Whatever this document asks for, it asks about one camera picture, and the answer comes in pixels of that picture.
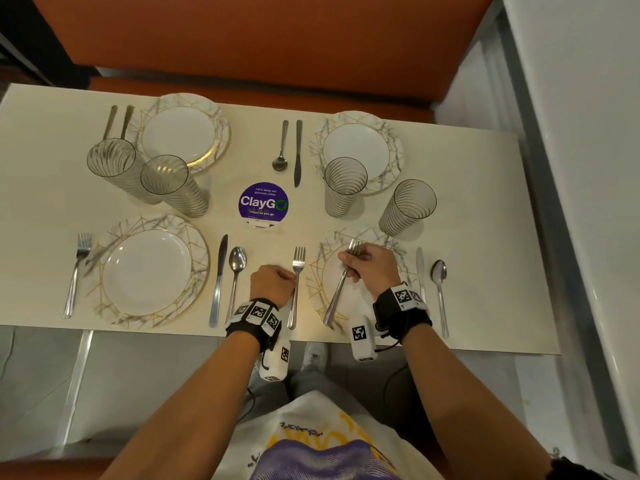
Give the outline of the person's left hand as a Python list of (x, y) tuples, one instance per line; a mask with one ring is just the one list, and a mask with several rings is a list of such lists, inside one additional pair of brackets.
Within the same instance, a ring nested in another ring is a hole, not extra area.
[(286, 306), (292, 294), (290, 298), (278, 298), (278, 267), (280, 266), (262, 265), (251, 274), (250, 300), (264, 298), (279, 309)]

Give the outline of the person's right hand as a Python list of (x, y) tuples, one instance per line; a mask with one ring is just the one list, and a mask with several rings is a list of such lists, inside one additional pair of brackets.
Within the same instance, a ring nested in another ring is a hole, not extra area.
[(366, 277), (361, 281), (372, 296), (373, 301), (377, 301), (379, 296), (392, 287), (402, 283), (399, 277), (396, 258), (393, 252), (376, 244), (369, 245), (370, 268)]

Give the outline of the silver fork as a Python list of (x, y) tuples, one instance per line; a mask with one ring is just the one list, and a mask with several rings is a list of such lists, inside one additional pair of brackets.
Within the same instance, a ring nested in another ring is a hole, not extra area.
[[(351, 242), (348, 245), (348, 249), (346, 250), (347, 254), (354, 256), (356, 258), (360, 257), (360, 255), (362, 254), (363, 250), (365, 249), (365, 243), (364, 241), (361, 241), (357, 238), (352, 238)], [(335, 318), (335, 314), (337, 311), (337, 307), (339, 304), (339, 300), (340, 300), (340, 295), (342, 292), (342, 288), (344, 286), (344, 283), (346, 281), (347, 275), (348, 275), (348, 271), (351, 268), (347, 265), (344, 266), (344, 270), (342, 272), (342, 276), (340, 278), (340, 281), (338, 283), (338, 286), (333, 294), (332, 300), (327, 308), (327, 311), (323, 317), (323, 323), (324, 325), (332, 328), (333, 327), (333, 321)]]
[(292, 261), (292, 269), (295, 273), (295, 288), (292, 295), (291, 310), (287, 322), (287, 327), (291, 331), (295, 329), (297, 323), (298, 295), (300, 290), (300, 275), (305, 266), (306, 248), (296, 247)]
[(79, 281), (79, 268), (81, 263), (89, 256), (92, 250), (92, 234), (79, 233), (77, 236), (76, 261), (72, 273), (70, 287), (65, 302), (64, 319), (69, 319), (74, 313), (77, 285)]

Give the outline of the person's right forearm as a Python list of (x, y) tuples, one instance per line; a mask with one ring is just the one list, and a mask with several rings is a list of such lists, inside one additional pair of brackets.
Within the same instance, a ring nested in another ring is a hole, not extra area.
[(549, 453), (432, 327), (416, 325), (401, 344), (457, 480), (547, 480)]

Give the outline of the person's left forearm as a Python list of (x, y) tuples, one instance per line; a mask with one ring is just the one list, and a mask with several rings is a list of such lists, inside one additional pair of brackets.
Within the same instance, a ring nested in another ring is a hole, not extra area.
[(258, 340), (235, 331), (153, 413), (99, 480), (211, 480), (241, 413)]

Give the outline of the white gold-patterned plate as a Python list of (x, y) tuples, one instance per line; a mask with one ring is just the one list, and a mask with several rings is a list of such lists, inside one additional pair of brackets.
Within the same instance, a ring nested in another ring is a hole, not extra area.
[[(413, 290), (420, 290), (414, 251), (375, 227), (345, 227), (333, 231), (319, 244), (317, 256), (310, 263), (310, 276), (306, 279), (307, 295), (320, 320), (324, 318), (344, 270), (338, 254), (346, 251), (352, 240), (391, 249), (402, 281)], [(345, 336), (351, 319), (365, 315), (373, 321), (372, 304), (372, 296), (363, 282), (354, 283), (352, 279), (346, 279), (330, 328)]]
[(204, 235), (173, 214), (124, 219), (101, 233), (84, 274), (92, 313), (110, 326), (148, 331), (176, 321), (204, 289)]
[(226, 153), (230, 122), (221, 106), (192, 93), (171, 93), (136, 107), (125, 138), (149, 161), (160, 155), (181, 158), (192, 174), (212, 167)]
[(329, 115), (311, 137), (310, 158), (316, 174), (332, 160), (349, 157), (367, 172), (363, 195), (381, 193), (391, 187), (404, 170), (406, 159), (402, 142), (386, 120), (363, 111), (344, 111)]

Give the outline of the silver spoon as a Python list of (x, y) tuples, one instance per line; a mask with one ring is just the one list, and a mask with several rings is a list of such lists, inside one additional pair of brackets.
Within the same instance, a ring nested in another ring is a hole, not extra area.
[(277, 172), (285, 171), (288, 167), (288, 161), (284, 156), (288, 128), (289, 128), (289, 121), (283, 120), (281, 140), (280, 140), (280, 151), (277, 158), (274, 159), (271, 163), (272, 168)]
[(449, 327), (447, 324), (447, 316), (445, 310), (445, 302), (444, 302), (444, 294), (442, 290), (443, 282), (447, 277), (447, 268), (445, 262), (441, 259), (434, 262), (431, 268), (431, 280), (436, 285), (438, 291), (438, 301), (439, 301), (439, 310), (440, 310), (440, 323), (441, 323), (441, 331), (442, 337), (444, 339), (449, 338)]
[(247, 256), (246, 256), (245, 249), (240, 246), (234, 247), (230, 252), (228, 263), (233, 273), (233, 281), (232, 281), (232, 286), (230, 291), (230, 300), (229, 300), (229, 305), (227, 310), (227, 318), (225, 320), (226, 323), (229, 322), (229, 320), (233, 316), (234, 311), (236, 309), (235, 304), (236, 304), (237, 282), (239, 279), (239, 274), (243, 270), (245, 270), (247, 265)]

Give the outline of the ribbed clear drinking glass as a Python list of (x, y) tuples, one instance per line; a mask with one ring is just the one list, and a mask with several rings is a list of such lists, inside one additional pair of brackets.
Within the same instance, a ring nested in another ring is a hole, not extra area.
[(130, 142), (120, 138), (104, 139), (90, 149), (86, 162), (92, 173), (139, 201), (150, 205), (163, 201), (142, 185), (144, 163)]
[(436, 209), (437, 196), (433, 188), (415, 178), (400, 182), (379, 220), (383, 233), (395, 236), (426, 219)]
[(368, 174), (364, 165), (351, 157), (331, 160), (324, 169), (325, 211), (331, 217), (343, 217), (364, 189)]
[(202, 217), (209, 206), (207, 193), (201, 189), (185, 161), (175, 155), (159, 155), (144, 163), (142, 186), (161, 197), (172, 208), (187, 217)]

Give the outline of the white shoe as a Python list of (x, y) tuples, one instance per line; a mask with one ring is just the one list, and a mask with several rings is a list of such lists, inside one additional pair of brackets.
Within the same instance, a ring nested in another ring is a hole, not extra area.
[(302, 371), (324, 372), (329, 359), (329, 345), (324, 342), (307, 342), (301, 366)]

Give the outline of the round purple table sign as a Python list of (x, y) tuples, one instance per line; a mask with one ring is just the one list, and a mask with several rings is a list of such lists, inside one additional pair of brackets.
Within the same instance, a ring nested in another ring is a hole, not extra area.
[(260, 182), (247, 187), (239, 197), (239, 215), (252, 228), (272, 228), (289, 211), (289, 198), (280, 186)]

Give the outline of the grey trousers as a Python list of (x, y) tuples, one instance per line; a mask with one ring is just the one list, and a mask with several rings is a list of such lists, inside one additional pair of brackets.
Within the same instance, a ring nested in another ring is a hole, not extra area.
[(368, 414), (368, 411), (345, 388), (327, 377), (324, 371), (311, 365), (293, 374), (290, 396), (297, 399), (309, 392), (320, 392), (348, 414)]

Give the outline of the white printed shirt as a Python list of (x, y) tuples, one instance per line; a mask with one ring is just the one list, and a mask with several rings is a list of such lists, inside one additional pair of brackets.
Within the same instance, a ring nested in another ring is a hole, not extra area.
[(313, 391), (236, 430), (212, 480), (444, 480), (395, 430)]

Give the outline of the metal table leg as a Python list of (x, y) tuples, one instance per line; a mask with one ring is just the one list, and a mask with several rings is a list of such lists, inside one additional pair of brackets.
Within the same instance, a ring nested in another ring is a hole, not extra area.
[(87, 359), (92, 346), (93, 334), (93, 330), (84, 330), (79, 342), (76, 361), (69, 380), (68, 393), (64, 407), (62, 409), (60, 424), (56, 436), (56, 445), (59, 447), (64, 447), (68, 443), (68, 437), (76, 410), (77, 399), (79, 396)]

